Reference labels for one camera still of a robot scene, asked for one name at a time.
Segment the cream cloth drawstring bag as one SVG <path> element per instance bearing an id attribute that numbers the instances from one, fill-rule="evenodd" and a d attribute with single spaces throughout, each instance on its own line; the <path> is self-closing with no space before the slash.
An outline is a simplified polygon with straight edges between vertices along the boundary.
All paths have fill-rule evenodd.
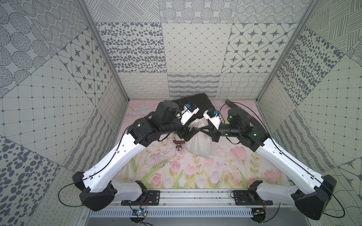
<path id="1" fill-rule="evenodd" d="M 189 124 L 191 129 L 193 128 L 201 128 L 207 126 L 208 122 L 206 119 L 196 119 Z M 203 157 L 206 159 L 213 159 L 212 148 L 211 148 L 211 137 L 206 135 L 205 133 L 198 132 L 194 135 L 190 141 L 187 141 L 186 149 L 192 153 L 193 155 Z"/>

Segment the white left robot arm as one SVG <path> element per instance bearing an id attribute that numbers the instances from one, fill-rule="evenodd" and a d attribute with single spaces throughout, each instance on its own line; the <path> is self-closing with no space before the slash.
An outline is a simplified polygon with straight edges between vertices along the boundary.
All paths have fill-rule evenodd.
<path id="1" fill-rule="evenodd" d="M 187 131 L 187 122 L 199 108 L 191 101 L 183 108 L 173 101 L 160 102 L 154 112 L 135 120 L 126 129 L 121 141 L 102 160 L 86 172 L 77 172 L 72 179 L 81 190 L 83 206 L 100 211 L 114 201 L 143 205 L 148 190 L 141 181 L 112 182 L 113 177 L 138 153 L 162 135 Z"/>

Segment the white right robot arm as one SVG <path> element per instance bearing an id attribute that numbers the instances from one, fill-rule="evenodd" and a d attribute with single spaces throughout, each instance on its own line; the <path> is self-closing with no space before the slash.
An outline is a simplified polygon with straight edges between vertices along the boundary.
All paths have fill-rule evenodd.
<path id="1" fill-rule="evenodd" d="M 321 175 L 288 153 L 259 120 L 242 108 L 229 109 L 226 124 L 221 122 L 219 114 L 214 109 L 203 114 L 213 125 L 210 132 L 214 142 L 220 137 L 236 137 L 243 146 L 270 161 L 294 182 L 293 186 L 277 186 L 256 180 L 249 187 L 250 192 L 265 201 L 294 206 L 306 217 L 319 220 L 333 196 L 336 179 Z"/>

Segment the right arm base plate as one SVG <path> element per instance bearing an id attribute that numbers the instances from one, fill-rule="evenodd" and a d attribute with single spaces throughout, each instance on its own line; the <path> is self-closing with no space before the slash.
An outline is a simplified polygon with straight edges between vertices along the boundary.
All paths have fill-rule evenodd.
<path id="1" fill-rule="evenodd" d="M 256 192 L 250 192 L 248 190 L 234 190 L 230 193 L 231 198 L 234 199 L 237 206 L 269 206 L 273 205 L 273 201 L 262 200 Z"/>

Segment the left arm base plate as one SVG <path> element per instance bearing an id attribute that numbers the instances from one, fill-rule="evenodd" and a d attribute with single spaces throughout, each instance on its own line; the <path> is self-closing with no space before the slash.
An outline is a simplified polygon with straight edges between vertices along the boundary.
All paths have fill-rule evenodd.
<path id="1" fill-rule="evenodd" d="M 158 206 L 160 198 L 159 190 L 148 190 L 146 193 L 142 193 L 142 195 L 135 201 L 121 201 L 122 206 Z"/>

